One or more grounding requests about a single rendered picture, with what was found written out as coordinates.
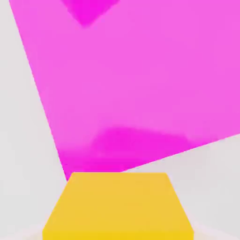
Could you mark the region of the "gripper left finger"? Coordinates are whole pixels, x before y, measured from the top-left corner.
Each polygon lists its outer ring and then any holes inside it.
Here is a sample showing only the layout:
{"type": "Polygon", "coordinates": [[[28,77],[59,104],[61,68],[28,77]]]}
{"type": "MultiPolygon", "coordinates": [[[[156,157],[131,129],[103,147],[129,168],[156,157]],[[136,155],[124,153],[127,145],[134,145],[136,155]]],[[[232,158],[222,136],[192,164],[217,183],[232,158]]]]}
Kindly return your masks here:
{"type": "Polygon", "coordinates": [[[11,240],[43,240],[42,230],[42,227],[24,229],[11,237],[11,240]]]}

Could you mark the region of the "small yellow cube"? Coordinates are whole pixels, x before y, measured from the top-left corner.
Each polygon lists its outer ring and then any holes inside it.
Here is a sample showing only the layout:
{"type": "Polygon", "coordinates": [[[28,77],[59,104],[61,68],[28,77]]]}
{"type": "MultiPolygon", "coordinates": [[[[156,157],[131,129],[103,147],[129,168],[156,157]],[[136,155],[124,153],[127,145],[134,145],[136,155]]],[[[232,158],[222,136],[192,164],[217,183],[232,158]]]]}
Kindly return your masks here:
{"type": "Polygon", "coordinates": [[[43,240],[194,240],[165,173],[75,172],[43,240]]]}

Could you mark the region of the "large magenta box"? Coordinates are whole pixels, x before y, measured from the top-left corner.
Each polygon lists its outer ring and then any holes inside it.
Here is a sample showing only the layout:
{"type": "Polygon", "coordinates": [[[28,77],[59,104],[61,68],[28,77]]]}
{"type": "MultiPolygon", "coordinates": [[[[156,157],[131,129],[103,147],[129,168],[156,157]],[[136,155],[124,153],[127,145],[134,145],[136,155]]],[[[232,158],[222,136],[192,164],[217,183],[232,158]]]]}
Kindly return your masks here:
{"type": "Polygon", "coordinates": [[[240,0],[9,0],[66,177],[240,133],[240,0]]]}

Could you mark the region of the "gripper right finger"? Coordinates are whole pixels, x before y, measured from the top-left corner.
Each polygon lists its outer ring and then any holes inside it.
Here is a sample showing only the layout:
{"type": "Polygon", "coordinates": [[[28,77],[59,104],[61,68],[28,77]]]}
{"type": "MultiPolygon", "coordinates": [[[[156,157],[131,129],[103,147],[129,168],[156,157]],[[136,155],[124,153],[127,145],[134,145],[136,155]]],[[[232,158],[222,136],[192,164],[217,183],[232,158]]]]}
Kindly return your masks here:
{"type": "Polygon", "coordinates": [[[225,233],[206,227],[194,227],[194,240],[225,240],[225,233]]]}

